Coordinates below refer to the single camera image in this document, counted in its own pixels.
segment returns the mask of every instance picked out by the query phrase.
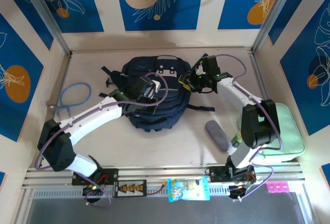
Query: metal frame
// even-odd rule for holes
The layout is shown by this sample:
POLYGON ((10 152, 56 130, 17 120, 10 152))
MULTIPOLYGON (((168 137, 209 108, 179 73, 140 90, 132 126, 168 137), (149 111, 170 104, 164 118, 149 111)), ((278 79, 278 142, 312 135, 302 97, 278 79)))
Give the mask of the metal frame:
POLYGON ((285 4, 287 0, 275 0, 271 9, 268 12, 268 15, 265 18, 265 21, 263 22, 260 31, 257 35, 256 40, 254 41, 251 50, 252 53, 254 54, 259 47, 262 45, 264 42, 265 38, 268 36, 268 33, 270 29, 272 28, 275 20, 277 19, 280 11, 283 8, 283 5, 285 4))
MULTIPOLYGON (((69 47, 64 40, 59 26, 57 25, 54 17, 48 9, 44 0, 31 0, 34 7, 38 11, 43 22, 48 27, 49 31, 58 42, 61 49, 66 54, 63 59, 60 73, 57 77, 56 83, 53 87, 53 91, 49 101, 47 102, 47 114, 46 120, 52 118, 55 114, 57 101, 65 81, 65 76, 68 71, 71 52, 69 47)), ((262 45, 263 41, 268 35, 273 23, 275 22, 278 14, 280 13, 286 0, 275 0, 272 5, 269 14, 267 15, 265 22, 261 26, 261 29, 257 35, 257 38, 251 48, 246 48, 249 51, 251 63, 253 66, 254 74, 258 81, 258 87, 261 91, 263 98, 268 98, 268 93, 262 80, 261 72, 258 66, 258 62, 254 57, 255 51, 262 45)), ((190 177, 200 177, 205 175, 205 170, 209 166, 204 165, 200 167, 158 167, 158 168, 139 168, 139 167, 119 167, 119 180, 141 180, 147 179, 147 185, 149 190, 156 190, 160 184, 167 178, 174 179, 186 179, 190 177)), ((269 172, 264 168, 255 168, 257 183, 260 183, 265 177, 268 176, 269 172)), ((271 178, 271 181, 288 181, 290 188, 294 189, 299 201, 300 208, 303 212, 305 223, 318 223, 317 217, 314 215, 310 202, 307 197, 307 193, 304 187, 304 176, 298 162, 286 162, 274 165, 275 174, 271 178)), ((31 207, 32 200, 38 197, 82 197, 80 194, 77 195, 75 192, 81 192, 82 187, 72 186, 72 173, 69 171, 53 172, 50 170, 36 171, 35 169, 29 168, 23 183, 20 203, 16 207, 17 215, 13 217, 11 223, 26 223, 28 213, 31 207)), ((210 187, 217 189, 218 187, 227 187, 233 185, 233 183, 210 183, 210 187)), ((164 190, 158 196, 166 195, 164 190)))
POLYGON ((51 11, 48 9, 47 4, 44 0, 31 0, 33 6, 37 10, 39 16, 41 17, 42 21, 45 23, 46 27, 48 28, 49 32, 52 34, 54 39, 58 42, 58 45, 63 50, 63 52, 69 56, 70 50, 65 41, 64 37, 62 36, 62 32, 58 27, 51 11))

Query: pink object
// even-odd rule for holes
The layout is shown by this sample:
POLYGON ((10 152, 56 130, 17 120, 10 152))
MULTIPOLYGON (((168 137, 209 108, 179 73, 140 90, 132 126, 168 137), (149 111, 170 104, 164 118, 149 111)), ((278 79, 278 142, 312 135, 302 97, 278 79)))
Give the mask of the pink object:
POLYGON ((266 186, 269 193, 290 192, 288 182, 268 182, 266 186))

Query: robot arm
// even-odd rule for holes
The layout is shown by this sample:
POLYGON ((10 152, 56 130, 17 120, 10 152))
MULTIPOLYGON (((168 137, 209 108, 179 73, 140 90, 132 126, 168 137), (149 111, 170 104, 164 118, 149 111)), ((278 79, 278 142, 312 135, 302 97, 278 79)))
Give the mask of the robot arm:
POLYGON ((83 176, 90 177, 98 169, 101 169, 100 165, 93 157, 86 158, 76 154, 73 147, 85 135, 106 122, 123 115, 129 116, 131 113, 141 110, 147 110, 153 113, 155 110, 154 106, 145 107, 134 104, 116 104, 116 102, 156 103, 157 99, 154 99, 153 96, 158 92, 159 87, 159 82, 152 81, 147 77, 140 77, 134 86, 127 86, 121 90, 117 89, 113 91, 103 101, 75 117, 63 120, 61 123, 56 123, 54 119, 50 119, 44 124, 38 149, 41 151, 47 141, 56 132, 65 129, 65 131, 55 137, 46 147, 43 156, 54 171, 71 170, 83 176))
MULTIPOLYGON (((215 56, 200 59, 189 72, 181 75, 179 82, 191 92, 201 93, 203 88, 211 88, 215 93, 225 96, 241 110, 243 142, 227 158, 225 166, 209 168, 211 181, 240 181, 246 173, 253 172, 254 168, 251 164, 255 154, 261 147, 276 138, 274 129, 258 104, 265 109, 279 131, 275 103, 272 100, 262 100, 254 96, 235 82, 229 73, 221 73, 215 56)), ((230 197, 237 199, 244 196, 252 183, 250 182, 249 186, 240 189, 240 194, 234 193, 230 197)))

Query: navy backpack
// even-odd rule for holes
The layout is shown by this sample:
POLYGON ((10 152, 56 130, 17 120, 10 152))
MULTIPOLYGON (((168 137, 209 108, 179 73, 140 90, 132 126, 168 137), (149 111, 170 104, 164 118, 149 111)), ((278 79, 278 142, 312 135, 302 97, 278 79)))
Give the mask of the navy backpack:
MULTIPOLYGON (((119 89, 126 85, 134 85, 140 76, 149 72, 155 72, 163 76, 168 84, 169 92, 166 99, 156 107, 155 113, 150 114, 146 111, 129 117, 131 123, 137 129, 144 129, 146 132, 151 130, 160 131, 162 129, 171 129, 175 125, 186 108, 195 110, 214 111, 214 108, 189 105, 191 92, 186 90, 179 82, 180 75, 189 71, 190 65, 175 56, 142 56, 135 57, 124 65, 122 72, 110 72, 106 67, 102 67, 111 78, 107 79, 107 87, 114 83, 119 89)), ((150 79, 161 83, 158 93, 155 97, 161 99, 165 93, 165 86, 159 77, 151 75, 150 79)))

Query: blue cable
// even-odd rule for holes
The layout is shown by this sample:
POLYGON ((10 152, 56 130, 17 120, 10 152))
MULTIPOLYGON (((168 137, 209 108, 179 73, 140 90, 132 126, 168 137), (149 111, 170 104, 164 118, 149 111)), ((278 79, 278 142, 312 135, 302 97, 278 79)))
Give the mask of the blue cable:
POLYGON ((61 92, 61 95, 60 95, 60 105, 57 106, 57 108, 56 108, 56 114, 57 114, 57 116, 58 117, 60 116, 60 110, 63 109, 63 108, 66 108, 67 111, 68 111, 68 113, 69 113, 69 116, 71 116, 70 108, 85 104, 90 99, 91 95, 92 95, 92 88, 91 88, 91 86, 88 85, 87 83, 84 83, 84 82, 73 83, 73 84, 65 87, 64 90, 61 92), (76 104, 63 104, 62 98, 63 98, 64 93, 67 90, 69 90, 71 87, 78 86, 78 85, 84 85, 84 86, 87 86, 88 87, 88 89, 89 89, 88 97, 85 100, 83 100, 82 102, 80 102, 80 103, 76 103, 76 104))

